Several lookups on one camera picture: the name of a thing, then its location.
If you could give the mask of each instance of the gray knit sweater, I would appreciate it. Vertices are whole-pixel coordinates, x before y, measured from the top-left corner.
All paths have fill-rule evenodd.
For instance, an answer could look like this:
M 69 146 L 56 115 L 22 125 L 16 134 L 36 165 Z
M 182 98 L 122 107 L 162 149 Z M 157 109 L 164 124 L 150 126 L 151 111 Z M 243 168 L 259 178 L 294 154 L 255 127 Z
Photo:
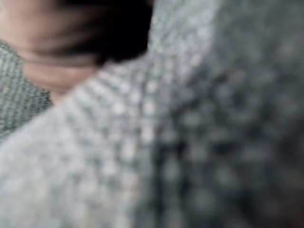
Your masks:
M 109 64 L 0 148 L 1 228 L 300 228 L 304 2 L 158 0 Z

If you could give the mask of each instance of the person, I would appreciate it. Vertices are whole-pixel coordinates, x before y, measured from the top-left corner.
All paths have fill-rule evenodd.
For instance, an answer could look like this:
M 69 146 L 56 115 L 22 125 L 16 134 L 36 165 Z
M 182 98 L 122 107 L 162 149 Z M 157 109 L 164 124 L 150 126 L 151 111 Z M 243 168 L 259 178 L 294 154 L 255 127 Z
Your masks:
M 1 227 L 303 227 L 303 3 L 154 7 L 146 55 L 0 147 Z
M 54 103 L 105 61 L 147 48 L 151 1 L 2 1 L 0 38 L 25 61 L 23 72 Z

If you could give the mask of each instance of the clothing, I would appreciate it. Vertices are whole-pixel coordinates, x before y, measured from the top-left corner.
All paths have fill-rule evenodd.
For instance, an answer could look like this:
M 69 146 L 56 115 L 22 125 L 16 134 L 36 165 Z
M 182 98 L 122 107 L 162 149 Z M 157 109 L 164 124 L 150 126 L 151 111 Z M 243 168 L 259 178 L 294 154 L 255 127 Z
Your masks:
M 0 227 L 302 227 L 303 12 L 158 0 L 147 55 L 2 145 Z
M 0 143 L 50 107 L 48 93 L 23 77 L 21 67 L 14 50 L 0 41 Z

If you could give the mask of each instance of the knitted fabric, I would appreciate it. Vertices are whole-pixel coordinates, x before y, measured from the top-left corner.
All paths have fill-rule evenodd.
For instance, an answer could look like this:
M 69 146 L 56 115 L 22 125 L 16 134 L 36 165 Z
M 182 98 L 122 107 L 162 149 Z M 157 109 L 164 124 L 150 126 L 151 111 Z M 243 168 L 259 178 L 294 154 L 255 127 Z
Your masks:
M 21 73 L 22 61 L 0 41 L 0 142 L 50 106 L 48 93 Z
M 303 227 L 303 12 L 157 1 L 149 54 L 0 148 L 0 227 Z

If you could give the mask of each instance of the skin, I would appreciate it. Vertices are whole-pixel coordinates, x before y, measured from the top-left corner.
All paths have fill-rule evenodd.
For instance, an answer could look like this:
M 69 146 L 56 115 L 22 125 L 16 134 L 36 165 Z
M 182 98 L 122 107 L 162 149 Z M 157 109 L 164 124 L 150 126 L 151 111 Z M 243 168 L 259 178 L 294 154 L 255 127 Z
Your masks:
M 134 4 L 1 2 L 0 39 L 15 48 L 24 59 L 24 75 L 50 91 L 54 104 L 92 77 L 106 60 L 121 61 L 145 50 L 150 22 L 137 23 L 143 21 L 139 18 L 148 18 L 149 11 L 143 13 Z M 132 42 L 137 45 L 135 50 L 128 49 L 134 46 Z

